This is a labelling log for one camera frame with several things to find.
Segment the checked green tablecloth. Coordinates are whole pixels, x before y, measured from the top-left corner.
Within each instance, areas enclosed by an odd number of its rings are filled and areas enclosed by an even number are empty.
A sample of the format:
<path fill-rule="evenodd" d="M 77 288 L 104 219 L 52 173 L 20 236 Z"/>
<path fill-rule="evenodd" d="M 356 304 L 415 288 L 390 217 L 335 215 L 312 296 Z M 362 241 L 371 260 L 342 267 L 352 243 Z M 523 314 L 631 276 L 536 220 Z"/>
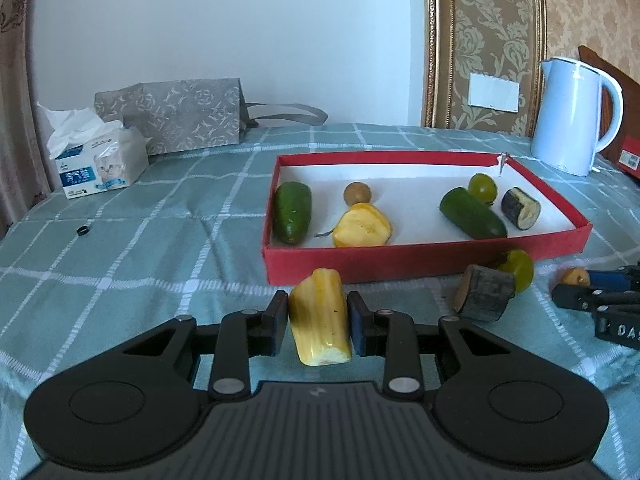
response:
<path fill-rule="evenodd" d="M 637 478 L 638 352 L 597 339 L 591 318 L 555 307 L 549 289 L 572 266 L 637 262 L 638 185 L 605 160 L 585 178 L 561 174 L 518 136 L 378 125 L 254 129 L 239 145 L 155 157 L 130 188 L 79 200 L 56 192 L 15 223 L 1 242 L 2 477 L 22 478 L 39 462 L 23 410 L 40 382 L 174 316 L 209 324 L 268 304 L 260 245 L 278 156 L 370 150 L 508 153 L 592 223 L 585 249 L 538 263 L 534 284 L 492 330 L 605 394 L 611 416 L 597 463 Z"/>

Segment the tissue pack with cat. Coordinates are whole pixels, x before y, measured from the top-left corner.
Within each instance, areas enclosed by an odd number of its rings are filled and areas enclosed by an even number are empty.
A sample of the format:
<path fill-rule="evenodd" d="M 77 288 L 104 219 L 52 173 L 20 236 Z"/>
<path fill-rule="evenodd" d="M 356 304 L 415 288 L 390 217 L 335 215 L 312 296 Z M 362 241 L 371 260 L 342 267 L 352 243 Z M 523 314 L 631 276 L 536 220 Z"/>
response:
<path fill-rule="evenodd" d="M 137 128 L 106 122 L 91 108 L 42 111 L 53 129 L 49 158 L 69 200 L 126 188 L 148 169 L 149 139 Z"/>

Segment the eggplant piece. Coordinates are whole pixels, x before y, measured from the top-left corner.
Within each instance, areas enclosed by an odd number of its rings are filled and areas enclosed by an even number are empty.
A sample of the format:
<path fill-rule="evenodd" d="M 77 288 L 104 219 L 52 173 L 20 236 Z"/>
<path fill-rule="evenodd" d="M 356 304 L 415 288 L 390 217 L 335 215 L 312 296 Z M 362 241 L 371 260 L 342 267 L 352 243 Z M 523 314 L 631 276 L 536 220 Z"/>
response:
<path fill-rule="evenodd" d="M 496 322 L 514 296 L 513 274 L 470 264 L 454 294 L 452 310 L 460 318 L 476 322 Z"/>
<path fill-rule="evenodd" d="M 504 216 L 520 231 L 529 230 L 541 213 L 538 200 L 517 186 L 504 193 L 500 207 Z"/>

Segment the gold picture frame moulding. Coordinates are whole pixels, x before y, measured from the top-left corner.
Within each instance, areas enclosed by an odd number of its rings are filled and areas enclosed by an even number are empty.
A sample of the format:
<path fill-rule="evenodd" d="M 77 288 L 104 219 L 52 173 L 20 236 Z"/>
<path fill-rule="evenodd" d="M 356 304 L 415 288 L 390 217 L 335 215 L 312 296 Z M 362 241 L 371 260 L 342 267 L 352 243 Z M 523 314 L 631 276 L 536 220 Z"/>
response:
<path fill-rule="evenodd" d="M 424 0 L 420 123 L 531 136 L 546 56 L 544 0 Z M 518 84 L 513 112 L 473 105 L 474 74 Z"/>

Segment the white wall switch panel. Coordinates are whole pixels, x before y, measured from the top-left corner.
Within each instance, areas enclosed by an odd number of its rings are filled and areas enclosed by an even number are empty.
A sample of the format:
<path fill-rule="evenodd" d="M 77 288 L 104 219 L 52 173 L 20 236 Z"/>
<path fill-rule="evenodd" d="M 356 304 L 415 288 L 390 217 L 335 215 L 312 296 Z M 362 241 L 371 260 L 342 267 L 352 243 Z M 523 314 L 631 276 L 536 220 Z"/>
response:
<path fill-rule="evenodd" d="M 520 102 L 520 84 L 494 76 L 470 73 L 469 106 L 516 113 Z"/>

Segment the green tomato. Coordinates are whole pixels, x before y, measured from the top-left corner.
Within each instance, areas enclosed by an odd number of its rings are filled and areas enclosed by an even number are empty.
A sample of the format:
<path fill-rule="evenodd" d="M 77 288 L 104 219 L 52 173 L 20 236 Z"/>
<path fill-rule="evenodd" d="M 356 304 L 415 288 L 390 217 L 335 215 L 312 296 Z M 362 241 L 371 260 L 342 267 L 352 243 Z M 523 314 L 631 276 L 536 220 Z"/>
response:
<path fill-rule="evenodd" d="M 495 181 L 488 174 L 474 174 L 468 183 L 469 193 L 485 205 L 492 205 L 498 196 Z"/>
<path fill-rule="evenodd" d="M 520 294 L 528 289 L 534 279 L 535 266 L 530 255 L 523 249 L 511 249 L 498 259 L 497 269 L 514 276 L 515 292 Z"/>

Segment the small brown longan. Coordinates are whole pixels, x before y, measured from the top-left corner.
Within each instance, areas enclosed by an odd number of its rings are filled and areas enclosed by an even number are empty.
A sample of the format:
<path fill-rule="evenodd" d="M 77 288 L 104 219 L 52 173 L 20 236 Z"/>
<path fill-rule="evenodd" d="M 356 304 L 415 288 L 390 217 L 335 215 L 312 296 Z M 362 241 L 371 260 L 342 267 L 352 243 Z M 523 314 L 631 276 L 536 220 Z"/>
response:
<path fill-rule="evenodd" d="M 591 278 L 589 272 L 585 268 L 570 268 L 562 274 L 560 283 L 565 285 L 588 287 L 591 285 Z"/>
<path fill-rule="evenodd" d="M 372 200 L 372 192 L 363 182 L 350 182 L 344 188 L 343 198 L 345 204 L 349 207 L 356 204 L 368 204 Z"/>

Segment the red box with label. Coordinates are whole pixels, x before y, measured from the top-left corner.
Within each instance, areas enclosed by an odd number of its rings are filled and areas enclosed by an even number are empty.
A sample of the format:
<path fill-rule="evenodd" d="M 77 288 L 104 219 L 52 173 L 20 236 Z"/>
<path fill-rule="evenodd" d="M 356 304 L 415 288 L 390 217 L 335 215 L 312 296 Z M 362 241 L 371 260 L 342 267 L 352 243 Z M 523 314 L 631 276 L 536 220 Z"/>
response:
<path fill-rule="evenodd" d="M 640 140 L 625 136 L 617 166 L 635 179 L 640 179 Z"/>

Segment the red shallow cardboard box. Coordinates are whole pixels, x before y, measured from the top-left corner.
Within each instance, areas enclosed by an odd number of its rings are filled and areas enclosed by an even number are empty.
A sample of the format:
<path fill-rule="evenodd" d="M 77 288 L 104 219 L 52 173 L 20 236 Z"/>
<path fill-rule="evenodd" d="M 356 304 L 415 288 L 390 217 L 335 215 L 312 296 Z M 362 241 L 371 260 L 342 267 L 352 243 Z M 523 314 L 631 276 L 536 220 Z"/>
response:
<path fill-rule="evenodd" d="M 526 231 L 508 223 L 498 240 L 473 240 L 445 218 L 442 196 L 488 174 L 500 193 L 517 186 L 540 203 L 541 214 Z M 280 155 L 271 185 L 300 182 L 311 192 L 308 233 L 297 245 L 274 237 L 267 219 L 262 258 L 271 285 L 295 285 L 314 269 L 330 268 L 346 284 L 425 278 L 458 273 L 470 263 L 488 263 L 512 248 L 533 260 L 581 252 L 589 220 L 560 193 L 509 154 L 482 152 L 327 152 Z M 378 247 L 336 248 L 326 234 L 347 209 L 343 192 L 360 181 L 392 225 L 390 241 Z"/>

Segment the green cucumber piece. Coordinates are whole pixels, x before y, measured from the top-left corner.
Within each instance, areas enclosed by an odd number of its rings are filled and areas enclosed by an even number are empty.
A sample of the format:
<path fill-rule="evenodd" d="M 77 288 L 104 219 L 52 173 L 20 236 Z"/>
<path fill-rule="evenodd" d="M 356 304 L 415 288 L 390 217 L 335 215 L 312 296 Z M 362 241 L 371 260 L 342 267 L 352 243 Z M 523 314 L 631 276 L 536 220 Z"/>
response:
<path fill-rule="evenodd" d="M 439 211 L 474 240 L 506 238 L 503 221 L 466 188 L 458 186 L 447 192 L 439 203 Z"/>
<path fill-rule="evenodd" d="M 280 242 L 297 245 L 307 235 L 312 213 L 312 195 L 308 185 L 283 182 L 272 200 L 272 230 Z"/>

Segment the pink curtain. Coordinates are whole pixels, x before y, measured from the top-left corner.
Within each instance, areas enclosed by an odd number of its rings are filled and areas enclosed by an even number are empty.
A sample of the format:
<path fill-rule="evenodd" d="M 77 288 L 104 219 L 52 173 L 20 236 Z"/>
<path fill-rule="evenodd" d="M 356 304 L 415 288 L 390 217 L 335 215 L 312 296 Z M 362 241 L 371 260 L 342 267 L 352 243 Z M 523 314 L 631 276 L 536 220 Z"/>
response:
<path fill-rule="evenodd" d="M 51 192 L 32 110 L 29 0 L 1 0 L 1 233 Z"/>

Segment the grey patterned gift bag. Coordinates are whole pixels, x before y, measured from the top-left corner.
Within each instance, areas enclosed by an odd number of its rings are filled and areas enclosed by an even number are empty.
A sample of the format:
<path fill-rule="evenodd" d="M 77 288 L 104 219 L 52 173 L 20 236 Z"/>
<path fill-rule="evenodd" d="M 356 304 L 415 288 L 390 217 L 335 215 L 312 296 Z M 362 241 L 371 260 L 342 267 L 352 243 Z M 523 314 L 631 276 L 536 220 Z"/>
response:
<path fill-rule="evenodd" d="M 119 120 L 149 139 L 150 155 L 239 144 L 248 129 L 263 122 L 322 126 L 328 114 L 304 104 L 286 104 L 284 113 L 250 116 L 238 78 L 140 82 L 98 92 L 93 106 L 108 122 Z"/>

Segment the light blue electric kettle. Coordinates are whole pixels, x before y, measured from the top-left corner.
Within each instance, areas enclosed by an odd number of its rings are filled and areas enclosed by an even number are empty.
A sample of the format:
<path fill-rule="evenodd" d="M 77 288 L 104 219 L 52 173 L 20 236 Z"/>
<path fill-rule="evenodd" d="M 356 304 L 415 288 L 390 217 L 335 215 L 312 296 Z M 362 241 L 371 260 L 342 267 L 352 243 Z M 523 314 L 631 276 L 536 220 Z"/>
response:
<path fill-rule="evenodd" d="M 540 63 L 544 75 L 532 154 L 566 174 L 585 177 L 596 155 L 620 132 L 622 87 L 600 68 L 555 56 Z"/>

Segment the yellow wedge fruit piece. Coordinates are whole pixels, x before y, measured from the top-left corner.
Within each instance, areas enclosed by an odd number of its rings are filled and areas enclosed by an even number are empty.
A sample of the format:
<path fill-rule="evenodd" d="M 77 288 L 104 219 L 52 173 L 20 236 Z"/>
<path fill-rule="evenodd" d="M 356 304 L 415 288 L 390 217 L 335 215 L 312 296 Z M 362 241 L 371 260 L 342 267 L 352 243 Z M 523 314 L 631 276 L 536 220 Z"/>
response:
<path fill-rule="evenodd" d="M 288 298 L 299 361 L 306 366 L 342 364 L 352 358 L 346 297 L 340 274 L 314 270 Z"/>

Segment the yellow ridged fruit piece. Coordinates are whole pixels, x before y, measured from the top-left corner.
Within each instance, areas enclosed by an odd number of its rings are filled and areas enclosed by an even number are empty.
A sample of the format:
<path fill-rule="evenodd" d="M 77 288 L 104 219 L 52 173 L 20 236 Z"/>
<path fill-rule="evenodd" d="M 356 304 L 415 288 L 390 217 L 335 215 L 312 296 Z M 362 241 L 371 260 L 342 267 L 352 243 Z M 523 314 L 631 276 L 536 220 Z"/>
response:
<path fill-rule="evenodd" d="M 338 220 L 332 240 L 335 247 L 372 247 L 385 245 L 392 234 L 385 214 L 370 204 L 356 203 Z"/>

